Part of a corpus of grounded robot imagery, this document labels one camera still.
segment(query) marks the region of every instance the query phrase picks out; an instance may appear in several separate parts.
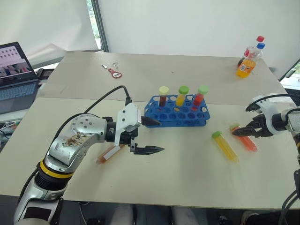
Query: laptop keyboard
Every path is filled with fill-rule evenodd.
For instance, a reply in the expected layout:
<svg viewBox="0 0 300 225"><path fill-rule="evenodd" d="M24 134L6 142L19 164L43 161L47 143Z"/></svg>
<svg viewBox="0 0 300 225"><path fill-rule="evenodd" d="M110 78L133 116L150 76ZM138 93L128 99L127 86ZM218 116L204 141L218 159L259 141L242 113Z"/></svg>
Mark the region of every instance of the laptop keyboard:
<svg viewBox="0 0 300 225"><path fill-rule="evenodd" d="M35 86L36 83L30 83L23 86L0 90L0 101L31 95L34 92Z"/></svg>

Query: laptop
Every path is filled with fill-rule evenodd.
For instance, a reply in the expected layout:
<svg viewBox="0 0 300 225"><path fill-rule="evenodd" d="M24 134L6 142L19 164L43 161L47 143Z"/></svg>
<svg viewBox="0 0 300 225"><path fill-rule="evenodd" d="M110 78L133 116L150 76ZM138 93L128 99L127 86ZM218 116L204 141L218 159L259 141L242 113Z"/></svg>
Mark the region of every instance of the laptop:
<svg viewBox="0 0 300 225"><path fill-rule="evenodd" d="M38 82L18 42L0 45L0 114L30 108Z"/></svg>

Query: blue bottle cap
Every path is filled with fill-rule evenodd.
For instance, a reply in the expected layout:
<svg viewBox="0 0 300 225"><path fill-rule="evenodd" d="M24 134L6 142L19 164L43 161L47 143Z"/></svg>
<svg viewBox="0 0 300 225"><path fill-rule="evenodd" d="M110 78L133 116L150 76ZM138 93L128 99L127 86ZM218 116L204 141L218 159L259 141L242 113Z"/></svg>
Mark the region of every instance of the blue bottle cap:
<svg viewBox="0 0 300 225"><path fill-rule="evenodd" d="M260 42L260 43L257 44L256 47L259 48L259 49L263 49L265 47L265 44Z"/></svg>

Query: test tube cap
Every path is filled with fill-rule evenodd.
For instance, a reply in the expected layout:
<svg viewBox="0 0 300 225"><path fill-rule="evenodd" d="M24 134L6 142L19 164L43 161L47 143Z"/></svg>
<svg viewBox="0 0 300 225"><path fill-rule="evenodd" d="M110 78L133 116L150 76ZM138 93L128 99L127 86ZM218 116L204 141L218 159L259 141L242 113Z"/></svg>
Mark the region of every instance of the test tube cap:
<svg viewBox="0 0 300 225"><path fill-rule="evenodd" d="M178 90L178 92L182 95L188 94L188 91L189 91L189 88L188 88L188 86L185 86L185 85L180 86L179 90Z"/></svg>
<svg viewBox="0 0 300 225"><path fill-rule="evenodd" d="M159 94L160 94L160 95L167 95L168 92L169 92L169 88L166 87L166 86L161 86L161 87L159 88Z"/></svg>
<svg viewBox="0 0 300 225"><path fill-rule="evenodd" d="M235 129L236 127L239 127L240 125L238 123L233 124L232 126L230 126L230 130L232 131L233 129Z"/></svg>
<svg viewBox="0 0 300 225"><path fill-rule="evenodd" d="M221 134L222 134L221 131L217 131L217 132L213 133L211 136L212 136L212 138L216 138L216 137L219 137Z"/></svg>
<svg viewBox="0 0 300 225"><path fill-rule="evenodd" d="M199 88L198 88L198 93L200 94L207 94L207 92L210 90L210 88L206 85L200 85Z"/></svg>

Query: yellow ring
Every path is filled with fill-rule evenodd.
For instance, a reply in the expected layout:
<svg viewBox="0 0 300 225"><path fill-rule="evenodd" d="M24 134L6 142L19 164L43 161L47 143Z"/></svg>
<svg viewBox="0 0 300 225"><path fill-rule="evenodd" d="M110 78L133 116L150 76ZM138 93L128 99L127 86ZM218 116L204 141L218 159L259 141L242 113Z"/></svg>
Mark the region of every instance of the yellow ring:
<svg viewBox="0 0 300 225"><path fill-rule="evenodd" d="M74 173L70 173L70 174L59 174L59 173L55 173L52 172L50 170L47 169L47 167L45 167L43 161L41 161L39 163L39 166L41 167L42 171L44 173L46 173L47 175L51 176L51 177L55 177L55 178L60 178L60 179L65 179L65 178L70 178L73 176Z"/></svg>

